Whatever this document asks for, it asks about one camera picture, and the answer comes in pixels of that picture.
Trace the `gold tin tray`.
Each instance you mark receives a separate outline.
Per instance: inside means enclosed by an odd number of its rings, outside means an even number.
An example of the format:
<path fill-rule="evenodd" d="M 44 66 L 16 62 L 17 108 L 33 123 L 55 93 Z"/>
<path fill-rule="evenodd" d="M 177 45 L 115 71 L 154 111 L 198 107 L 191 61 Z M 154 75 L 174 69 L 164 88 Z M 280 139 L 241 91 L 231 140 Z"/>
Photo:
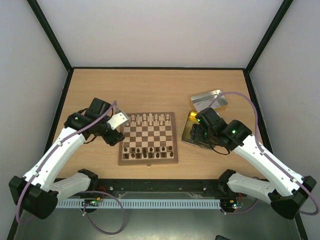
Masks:
<path fill-rule="evenodd" d="M 212 150 L 208 141 L 204 128 L 199 125 L 196 115 L 198 112 L 190 111 L 181 135 L 181 141 L 183 143 L 199 147 L 206 150 Z"/>

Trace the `wooden chessboard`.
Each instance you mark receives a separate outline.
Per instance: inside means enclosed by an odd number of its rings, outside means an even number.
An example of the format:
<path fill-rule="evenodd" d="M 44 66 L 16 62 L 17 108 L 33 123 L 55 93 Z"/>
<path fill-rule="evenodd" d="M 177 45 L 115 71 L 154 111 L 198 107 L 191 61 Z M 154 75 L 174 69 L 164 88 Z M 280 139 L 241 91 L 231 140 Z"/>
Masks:
<path fill-rule="evenodd" d="M 179 162 L 174 112 L 132 112 L 128 116 L 129 122 L 120 129 L 125 136 L 119 143 L 120 166 L 167 165 Z M 139 148 L 140 152 L 132 152 L 132 148 Z M 143 158 L 143 148 L 147 148 L 147 158 Z M 149 158 L 149 153 L 153 153 L 153 158 Z M 159 158 L 156 158 L 156 153 L 160 153 Z M 162 153 L 166 153 L 166 158 L 162 158 Z M 141 159 L 137 159 L 136 154 L 141 154 Z"/>

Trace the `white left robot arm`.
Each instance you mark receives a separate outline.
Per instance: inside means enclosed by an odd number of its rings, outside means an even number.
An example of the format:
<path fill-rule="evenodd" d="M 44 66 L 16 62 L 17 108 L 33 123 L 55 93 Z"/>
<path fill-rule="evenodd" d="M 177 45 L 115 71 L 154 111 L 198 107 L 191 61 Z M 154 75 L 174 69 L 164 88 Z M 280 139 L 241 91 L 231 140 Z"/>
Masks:
<path fill-rule="evenodd" d="M 94 98 L 88 108 L 69 115 L 56 141 L 38 163 L 22 177 L 14 176 L 9 181 L 17 209 L 43 220 L 61 201 L 80 192 L 94 190 L 98 175 L 87 169 L 60 181 L 55 179 L 90 136 L 101 137 L 110 146 L 123 141 L 125 136 L 117 128 L 129 120 L 116 102 L 110 104 L 99 98 Z"/>

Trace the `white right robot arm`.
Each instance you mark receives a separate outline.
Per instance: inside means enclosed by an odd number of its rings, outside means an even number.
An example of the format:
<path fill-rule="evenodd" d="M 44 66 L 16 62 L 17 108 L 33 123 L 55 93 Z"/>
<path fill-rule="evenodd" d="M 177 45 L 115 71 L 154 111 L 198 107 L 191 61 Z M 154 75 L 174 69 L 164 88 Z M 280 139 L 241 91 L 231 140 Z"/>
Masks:
<path fill-rule="evenodd" d="M 200 139 L 212 148 L 219 146 L 228 153 L 236 153 L 267 179 L 263 181 L 246 177 L 228 169 L 219 178 L 218 191 L 224 196 L 233 192 L 249 195 L 270 204 L 285 219 L 294 219 L 310 198 L 316 180 L 310 175 L 302 176 L 282 163 L 241 121 L 226 123 L 211 107 L 197 113 L 195 119 Z"/>

